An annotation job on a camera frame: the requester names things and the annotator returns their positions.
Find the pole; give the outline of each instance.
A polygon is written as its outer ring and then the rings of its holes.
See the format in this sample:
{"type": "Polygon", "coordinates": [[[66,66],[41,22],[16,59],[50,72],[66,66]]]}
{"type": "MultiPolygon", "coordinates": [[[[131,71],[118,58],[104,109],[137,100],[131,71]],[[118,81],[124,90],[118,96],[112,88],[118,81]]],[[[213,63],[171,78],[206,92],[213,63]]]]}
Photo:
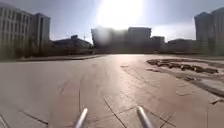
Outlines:
{"type": "Polygon", "coordinates": [[[140,106],[137,107],[138,117],[143,125],[143,128],[153,128],[149,118],[147,117],[144,109],[140,106]]]}
{"type": "Polygon", "coordinates": [[[83,128],[83,126],[84,126],[84,124],[85,124],[85,121],[86,121],[87,113],[88,113],[88,109],[85,108],[85,109],[82,111],[82,113],[81,113],[81,115],[80,115],[80,117],[79,117],[79,120],[78,120],[78,122],[76,123],[75,128],[83,128]]]}

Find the distant building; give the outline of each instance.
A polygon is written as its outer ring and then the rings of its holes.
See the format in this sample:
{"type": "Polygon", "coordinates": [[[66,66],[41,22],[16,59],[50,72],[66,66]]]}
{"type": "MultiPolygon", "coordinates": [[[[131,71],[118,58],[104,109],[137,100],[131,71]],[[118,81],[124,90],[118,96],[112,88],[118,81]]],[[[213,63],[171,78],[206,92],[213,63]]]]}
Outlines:
{"type": "Polygon", "coordinates": [[[151,37],[151,28],[130,27],[128,28],[128,41],[132,43],[145,43],[151,37]]]}
{"type": "Polygon", "coordinates": [[[0,56],[24,56],[35,49],[40,52],[49,42],[50,18],[30,14],[0,2],[0,56]]]}
{"type": "Polygon", "coordinates": [[[167,51],[170,53],[198,53],[199,45],[195,40],[175,39],[166,44],[167,51]]]}
{"type": "Polygon", "coordinates": [[[163,36],[153,36],[150,38],[150,44],[151,47],[153,48],[153,51],[161,51],[162,47],[165,43],[165,37],[163,36]]]}
{"type": "Polygon", "coordinates": [[[71,55],[88,52],[86,50],[90,48],[92,48],[92,44],[74,35],[71,38],[53,41],[53,48],[45,53],[48,55],[71,55]]]}
{"type": "Polygon", "coordinates": [[[224,8],[194,17],[196,40],[204,53],[224,54],[224,8]]]}

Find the cloud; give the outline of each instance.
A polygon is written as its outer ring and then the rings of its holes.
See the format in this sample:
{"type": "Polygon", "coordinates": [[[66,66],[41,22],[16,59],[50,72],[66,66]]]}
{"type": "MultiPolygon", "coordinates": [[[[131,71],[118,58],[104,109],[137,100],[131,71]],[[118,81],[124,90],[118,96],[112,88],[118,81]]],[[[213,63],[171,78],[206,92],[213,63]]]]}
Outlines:
{"type": "Polygon", "coordinates": [[[195,39],[194,21],[155,26],[152,36],[165,36],[166,41],[177,38],[195,39]]]}

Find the window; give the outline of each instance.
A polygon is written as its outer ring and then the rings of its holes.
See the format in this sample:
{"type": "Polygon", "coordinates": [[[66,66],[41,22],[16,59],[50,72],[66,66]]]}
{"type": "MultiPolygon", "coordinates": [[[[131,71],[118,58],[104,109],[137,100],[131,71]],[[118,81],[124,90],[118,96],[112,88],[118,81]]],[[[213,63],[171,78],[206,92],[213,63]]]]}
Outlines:
{"type": "Polygon", "coordinates": [[[7,21],[6,30],[9,31],[9,22],[7,21]]]}
{"type": "Polygon", "coordinates": [[[11,23],[11,32],[13,32],[13,23],[11,23]]]}
{"type": "Polygon", "coordinates": [[[12,19],[13,19],[13,20],[16,19],[16,12],[13,12],[12,19]]]}
{"type": "Polygon", "coordinates": [[[17,23],[15,24],[15,32],[17,32],[17,27],[18,27],[18,25],[17,25],[17,23]]]}
{"type": "Polygon", "coordinates": [[[7,10],[4,11],[4,17],[7,17],[7,10]]]}
{"type": "Polygon", "coordinates": [[[29,20],[29,17],[27,16],[27,17],[26,17],[26,24],[28,24],[28,20],[29,20]]]}
{"type": "Polygon", "coordinates": [[[2,22],[2,30],[5,31],[5,20],[2,22]]]}
{"type": "Polygon", "coordinates": [[[25,23],[25,19],[26,19],[26,16],[25,16],[25,15],[23,15],[23,23],[25,23]]]}
{"type": "Polygon", "coordinates": [[[0,17],[2,16],[2,11],[3,11],[3,9],[2,9],[2,8],[0,8],[0,17]]]}
{"type": "Polygon", "coordinates": [[[22,33],[24,33],[24,26],[22,26],[22,33]]]}
{"type": "Polygon", "coordinates": [[[16,21],[21,21],[21,19],[22,19],[22,14],[17,13],[16,14],[16,21]]]}
{"type": "Polygon", "coordinates": [[[9,10],[9,13],[8,13],[8,18],[10,19],[11,18],[11,11],[9,10]]]}

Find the sky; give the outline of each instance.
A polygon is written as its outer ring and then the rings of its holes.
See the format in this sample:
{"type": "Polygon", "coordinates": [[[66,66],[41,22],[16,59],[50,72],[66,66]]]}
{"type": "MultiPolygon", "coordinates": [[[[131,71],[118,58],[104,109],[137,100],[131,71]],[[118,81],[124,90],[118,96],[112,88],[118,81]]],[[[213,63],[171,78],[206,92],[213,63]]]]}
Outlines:
{"type": "Polygon", "coordinates": [[[195,39],[194,16],[224,7],[224,0],[0,0],[51,18],[50,39],[78,34],[91,40],[91,28],[150,27],[152,35],[195,39]]]}

